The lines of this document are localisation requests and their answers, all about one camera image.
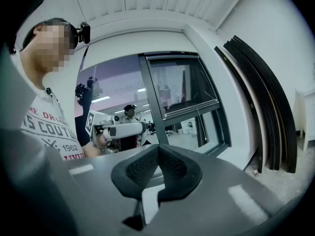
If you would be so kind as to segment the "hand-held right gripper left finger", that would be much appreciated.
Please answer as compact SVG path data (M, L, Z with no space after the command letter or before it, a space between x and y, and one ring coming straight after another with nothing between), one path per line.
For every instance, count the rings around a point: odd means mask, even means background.
M146 145L111 155L66 161L70 173L69 205L79 236L160 236L160 221L144 222L137 199L125 197L111 179L115 166L127 159L144 158L158 145Z

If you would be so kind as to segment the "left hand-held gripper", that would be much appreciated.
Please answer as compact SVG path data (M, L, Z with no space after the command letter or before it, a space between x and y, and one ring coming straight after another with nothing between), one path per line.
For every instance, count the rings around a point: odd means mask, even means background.
M100 149L101 154L113 154L120 151L117 139L144 133L146 124L143 122L120 124L118 116L89 110L85 130L89 134L92 145L96 148L98 148L96 137L98 134L103 133L105 139L111 140L111 143L98 149Z

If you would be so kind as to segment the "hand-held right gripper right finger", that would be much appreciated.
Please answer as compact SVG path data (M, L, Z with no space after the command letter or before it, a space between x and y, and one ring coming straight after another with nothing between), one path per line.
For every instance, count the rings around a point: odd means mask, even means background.
M282 207L278 197L233 164L168 145L148 145L165 188L148 236L234 236L254 230Z

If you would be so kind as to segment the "grey roller blind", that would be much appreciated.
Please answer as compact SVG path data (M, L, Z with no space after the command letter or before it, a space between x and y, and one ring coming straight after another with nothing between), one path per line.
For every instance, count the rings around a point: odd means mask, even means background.
M83 69L119 57L164 51L197 52L183 33L168 31L126 33L91 44L85 56Z

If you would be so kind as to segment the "person's left forearm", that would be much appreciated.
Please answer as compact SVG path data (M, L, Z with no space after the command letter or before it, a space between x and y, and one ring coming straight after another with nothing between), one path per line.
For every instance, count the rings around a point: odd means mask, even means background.
M100 149L94 147L91 142L88 142L86 145L82 146L85 157L97 157L101 155Z

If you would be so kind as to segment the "person's left hand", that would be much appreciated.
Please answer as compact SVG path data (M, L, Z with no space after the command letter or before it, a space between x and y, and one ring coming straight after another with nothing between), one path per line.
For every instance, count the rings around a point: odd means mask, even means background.
M103 133L100 133L96 137L96 143L98 148L103 148L105 146L108 146L111 143L111 140L107 140Z

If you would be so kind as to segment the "dark framed window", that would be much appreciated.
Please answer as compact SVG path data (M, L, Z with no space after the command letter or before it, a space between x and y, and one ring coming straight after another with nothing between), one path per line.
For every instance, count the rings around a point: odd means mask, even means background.
M162 114L217 99L220 104L162 119ZM169 144L199 153L231 146L217 87L201 56L191 52L142 53L80 68L75 86L75 130L79 142L89 110L118 116L120 123L143 122L144 144Z

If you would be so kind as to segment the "grey insect screen bar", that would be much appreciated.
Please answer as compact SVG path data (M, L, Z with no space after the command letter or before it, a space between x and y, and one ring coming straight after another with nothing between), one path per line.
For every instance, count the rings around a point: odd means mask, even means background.
M166 119L171 119L180 115L184 115L193 111L196 111L197 109L203 109L203 108L207 108L216 104L220 104L220 102L217 99L213 99L204 103L200 103L200 104L196 104L193 106L189 106L189 107L185 107L185 108L181 108L179 110L175 110L175 111L171 111L171 112L165 112L164 114L162 114L162 119L166 120Z

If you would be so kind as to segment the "person's white printed t-shirt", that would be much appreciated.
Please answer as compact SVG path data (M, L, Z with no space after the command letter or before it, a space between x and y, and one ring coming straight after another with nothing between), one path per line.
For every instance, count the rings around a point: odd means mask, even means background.
M26 77L19 52L11 56L16 69L35 93L35 98L24 117L21 130L37 140L43 146L58 150L62 160L84 158L84 152L76 135L66 122L55 94L50 88L37 89Z

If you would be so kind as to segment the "dark brown curtain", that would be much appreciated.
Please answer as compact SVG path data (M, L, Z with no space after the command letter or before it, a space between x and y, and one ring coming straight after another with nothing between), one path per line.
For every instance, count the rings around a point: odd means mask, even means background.
M265 164L279 170L285 163L288 173L297 167L297 141L293 113L286 94L269 65L237 36L222 48L214 48L236 79L254 120L257 170Z

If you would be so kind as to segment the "white cabinet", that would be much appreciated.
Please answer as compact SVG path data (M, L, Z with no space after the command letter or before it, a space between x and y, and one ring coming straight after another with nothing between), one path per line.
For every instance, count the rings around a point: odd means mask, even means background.
M306 90L296 90L300 120L300 138L304 137L303 151L309 141L315 140L315 86Z

